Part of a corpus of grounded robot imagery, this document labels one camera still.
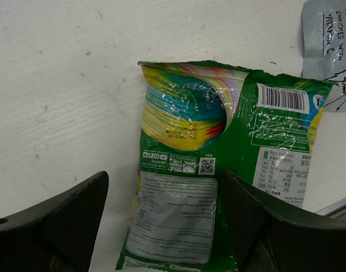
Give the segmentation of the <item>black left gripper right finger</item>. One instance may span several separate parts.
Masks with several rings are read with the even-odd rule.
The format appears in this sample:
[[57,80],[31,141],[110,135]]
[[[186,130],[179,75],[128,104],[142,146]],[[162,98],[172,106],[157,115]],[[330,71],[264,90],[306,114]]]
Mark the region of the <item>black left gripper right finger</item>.
[[346,271],[346,221],[286,203],[219,173],[238,271]]

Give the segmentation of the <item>green snack bag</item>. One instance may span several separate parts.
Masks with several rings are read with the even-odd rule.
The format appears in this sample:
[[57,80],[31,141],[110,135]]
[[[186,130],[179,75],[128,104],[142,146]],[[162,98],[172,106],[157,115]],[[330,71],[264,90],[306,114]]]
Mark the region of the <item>green snack bag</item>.
[[140,66],[138,188],[116,269],[235,271],[220,172],[301,207],[334,83],[215,61]]

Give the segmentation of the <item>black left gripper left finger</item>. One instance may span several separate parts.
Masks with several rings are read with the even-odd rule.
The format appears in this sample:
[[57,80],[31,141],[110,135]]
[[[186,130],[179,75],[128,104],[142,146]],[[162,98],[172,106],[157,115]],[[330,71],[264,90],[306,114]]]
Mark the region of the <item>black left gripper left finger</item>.
[[0,218],[0,271],[88,271],[108,187],[101,171]]

